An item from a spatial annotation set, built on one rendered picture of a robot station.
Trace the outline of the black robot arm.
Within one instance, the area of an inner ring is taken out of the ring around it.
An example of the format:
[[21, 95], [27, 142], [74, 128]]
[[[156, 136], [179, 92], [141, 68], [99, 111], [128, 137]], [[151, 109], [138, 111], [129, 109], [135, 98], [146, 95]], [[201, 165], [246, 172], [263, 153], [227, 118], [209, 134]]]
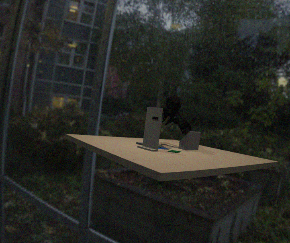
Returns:
[[[168, 111], [171, 109], [172, 106], [174, 106], [177, 110], [179, 110], [179, 108], [181, 107], [179, 97], [174, 95], [174, 96], [167, 97], [166, 99], [167, 99], [166, 108], [168, 109]], [[190, 123], [187, 122], [186, 119], [183, 119], [179, 112], [177, 112], [175, 116], [179, 120], [179, 127], [182, 134], [185, 134], [186, 136], [189, 132], [191, 132]]]

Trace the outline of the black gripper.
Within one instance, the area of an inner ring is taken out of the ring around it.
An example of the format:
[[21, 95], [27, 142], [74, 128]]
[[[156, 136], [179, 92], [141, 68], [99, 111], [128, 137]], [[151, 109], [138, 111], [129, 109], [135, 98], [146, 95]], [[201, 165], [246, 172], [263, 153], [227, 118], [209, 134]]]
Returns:
[[172, 106], [169, 111], [168, 111], [168, 109], [166, 107], [161, 107], [161, 108], [163, 108], [163, 111], [164, 111], [164, 113], [163, 113], [164, 116], [163, 116], [163, 121], [162, 122], [164, 122], [168, 116], [171, 117], [167, 121], [167, 123], [165, 125], [167, 125], [167, 124], [169, 124], [171, 122], [174, 122], [175, 124], [179, 124], [179, 120], [177, 118], [174, 118], [175, 114], [178, 112], [178, 110], [174, 106]]

